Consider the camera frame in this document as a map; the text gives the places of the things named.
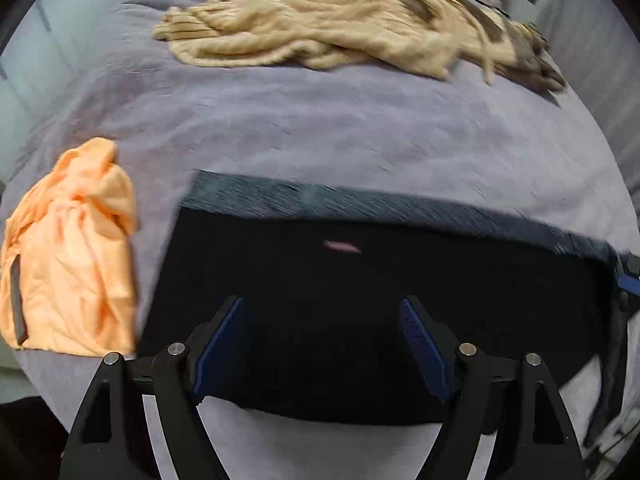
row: wrinkled fabric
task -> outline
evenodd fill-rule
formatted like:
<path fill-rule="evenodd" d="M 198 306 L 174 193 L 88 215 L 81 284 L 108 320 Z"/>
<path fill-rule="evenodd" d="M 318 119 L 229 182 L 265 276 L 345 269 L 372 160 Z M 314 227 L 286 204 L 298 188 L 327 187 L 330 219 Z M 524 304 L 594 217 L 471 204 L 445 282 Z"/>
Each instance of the wrinkled fabric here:
<path fill-rule="evenodd" d="M 12 348 L 102 356 L 134 349 L 135 295 L 126 236 L 134 190 L 113 163 L 116 144 L 95 137 L 68 150 L 6 221 L 0 253 L 0 333 Z M 19 256 L 21 308 L 12 301 Z M 17 336 L 24 317 L 26 339 Z"/>

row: orange garment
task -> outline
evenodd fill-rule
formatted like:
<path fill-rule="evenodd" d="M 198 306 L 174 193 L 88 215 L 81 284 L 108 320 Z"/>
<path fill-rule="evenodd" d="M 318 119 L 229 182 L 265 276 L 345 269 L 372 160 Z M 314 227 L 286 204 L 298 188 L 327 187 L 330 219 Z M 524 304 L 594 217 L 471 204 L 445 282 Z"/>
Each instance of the orange garment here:
<path fill-rule="evenodd" d="M 60 156 L 6 221 L 0 253 L 0 333 L 13 348 L 103 356 L 134 349 L 135 295 L 126 235 L 136 230 L 133 186 L 96 137 Z M 20 254 L 26 337 L 12 310 Z"/>

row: lavender blanket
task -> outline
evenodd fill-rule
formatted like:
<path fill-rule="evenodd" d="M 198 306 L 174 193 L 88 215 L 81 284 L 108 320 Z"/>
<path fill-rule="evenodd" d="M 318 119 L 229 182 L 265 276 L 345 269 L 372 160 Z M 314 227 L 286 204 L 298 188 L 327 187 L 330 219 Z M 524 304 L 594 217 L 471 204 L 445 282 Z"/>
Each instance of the lavender blanket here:
<path fill-rule="evenodd" d="M 132 237 L 139 329 L 196 169 L 443 198 L 640 252 L 612 153 L 570 89 L 543 98 L 498 76 L 487 86 L 466 62 L 452 82 L 384 64 L 329 72 L 187 66 L 151 28 L 169 6 L 200 1 L 127 0 L 114 10 L 95 38 L 94 60 L 33 133 L 0 205 L 7 218 L 64 150 L 96 135 L 116 140 L 140 208 Z M 636 319 L 625 409 L 640 391 L 638 331 Z M 69 428 L 98 360 L 43 351 L 18 352 L 18 360 Z M 580 441 L 599 384 L 593 360 L 562 389 Z M 174 478 L 153 398 L 145 405 L 162 478 Z M 199 410 L 231 478 L 413 479 L 438 431 L 302 422 L 213 398 Z M 492 445 L 482 439 L 470 478 L 483 478 Z"/>

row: metal screw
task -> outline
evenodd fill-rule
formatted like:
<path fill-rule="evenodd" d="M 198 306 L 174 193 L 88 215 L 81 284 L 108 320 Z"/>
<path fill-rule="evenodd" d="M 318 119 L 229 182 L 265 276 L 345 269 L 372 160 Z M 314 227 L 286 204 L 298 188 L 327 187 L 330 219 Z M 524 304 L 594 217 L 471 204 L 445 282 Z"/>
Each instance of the metal screw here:
<path fill-rule="evenodd" d="M 109 352 L 107 355 L 104 356 L 102 360 L 106 365 L 113 365 L 118 362 L 119 358 L 120 358 L 120 354 L 118 354 L 117 352 Z"/>
<path fill-rule="evenodd" d="M 525 359 L 527 360 L 527 363 L 529 363 L 531 366 L 538 366 L 542 362 L 542 359 L 540 359 L 540 356 L 534 353 L 527 354 Z"/>
<path fill-rule="evenodd" d="M 180 355 L 184 352 L 184 345 L 182 343 L 171 343 L 167 351 L 171 355 Z"/>
<path fill-rule="evenodd" d="M 476 352 L 478 351 L 478 349 L 476 348 L 476 345 L 473 345 L 471 343 L 462 343 L 462 345 L 460 345 L 458 349 L 460 350 L 461 354 L 469 355 L 469 356 L 475 355 Z"/>

